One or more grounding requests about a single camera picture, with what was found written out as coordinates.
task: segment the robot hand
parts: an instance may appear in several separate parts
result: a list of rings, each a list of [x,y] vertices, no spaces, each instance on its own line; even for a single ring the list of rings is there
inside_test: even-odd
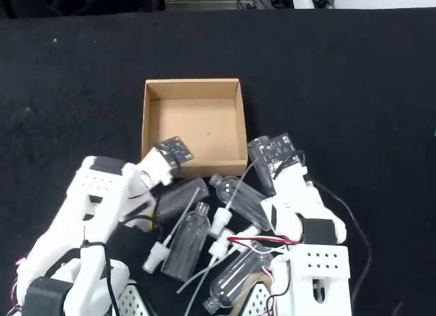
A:
[[[105,243],[126,215],[146,202],[154,203],[150,190],[155,185],[168,185],[171,170],[192,158],[180,138],[158,144],[138,165],[86,157],[51,226],[18,267],[16,297],[22,315],[106,313],[113,299],[102,279],[108,263]],[[71,249],[80,249],[80,259],[45,277]],[[128,267],[111,260],[108,277],[112,295],[118,296],[127,284]]]

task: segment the plastic bottle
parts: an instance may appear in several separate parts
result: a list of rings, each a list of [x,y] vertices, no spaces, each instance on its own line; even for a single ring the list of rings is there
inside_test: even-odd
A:
[[[264,192],[268,197],[275,195],[273,178],[271,177],[268,165],[264,162],[260,147],[267,144],[270,138],[268,136],[258,137],[248,143],[248,155],[252,161],[257,160],[254,165],[256,172],[258,173],[260,182],[264,188]]]
[[[218,174],[212,176],[209,181],[209,184],[217,188],[217,197],[224,204],[227,204],[232,199],[238,183],[239,178],[235,176],[226,176],[224,178]],[[230,208],[241,214],[254,226],[260,227],[264,231],[268,231],[270,229],[270,223],[260,205],[260,202],[265,199],[266,197],[264,195],[257,192],[246,183],[241,183],[232,203],[230,204]]]
[[[194,200],[194,203],[196,203],[209,196],[209,190],[202,178],[195,178],[165,192],[161,196],[159,206],[157,207],[155,215],[157,222],[164,223],[168,219],[179,216],[197,188],[200,188],[200,191]]]
[[[164,274],[181,281],[192,276],[211,226],[208,211],[208,204],[198,202],[196,209],[186,214],[163,263]]]
[[[258,242],[252,242],[257,250],[266,251]],[[203,303],[204,308],[212,315],[219,308],[233,307],[245,290],[251,287],[244,285],[250,274],[263,274],[262,266],[269,267],[273,256],[270,253],[260,255],[252,250],[239,255],[211,284],[211,296]]]

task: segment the black fabric surface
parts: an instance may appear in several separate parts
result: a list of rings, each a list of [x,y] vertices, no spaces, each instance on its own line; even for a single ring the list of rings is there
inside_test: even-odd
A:
[[[436,10],[0,21],[1,313],[14,260],[47,229],[82,159],[139,160],[144,79],[237,77],[249,139],[288,132],[371,241],[355,315],[391,315],[399,302],[397,316],[432,315],[435,24]],[[324,197],[347,224],[353,288],[366,251],[343,207]],[[179,282],[140,269],[155,238],[119,229],[110,254],[161,316],[182,315],[194,287],[177,296]],[[208,260],[204,252],[198,269]],[[192,315],[206,314],[218,272]]]

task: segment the open cardboard box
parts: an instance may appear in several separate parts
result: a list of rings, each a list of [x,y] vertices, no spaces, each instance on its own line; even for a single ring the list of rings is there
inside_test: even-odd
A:
[[[239,80],[147,80],[142,157],[174,136],[194,156],[179,176],[241,175],[247,166],[247,136]]]

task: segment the white robotic arm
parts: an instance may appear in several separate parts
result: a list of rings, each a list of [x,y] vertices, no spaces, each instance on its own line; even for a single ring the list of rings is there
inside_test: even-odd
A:
[[[103,244],[119,221],[147,202],[154,204],[150,190],[159,183],[168,185],[175,165],[180,167],[192,158],[179,138],[157,145],[138,165],[108,157],[85,158],[51,226],[18,267],[16,297],[22,315],[103,315],[111,305],[102,279],[106,265]],[[84,242],[101,245],[84,247]],[[47,271],[75,248],[80,249],[80,259],[45,278]],[[114,260],[110,267],[113,292],[118,297],[129,270]]]
[[[278,236],[300,242],[279,255],[270,266],[274,283],[274,316],[351,316],[349,262],[345,224],[324,206],[289,136],[261,137],[251,145],[251,159],[267,191],[262,202]]]

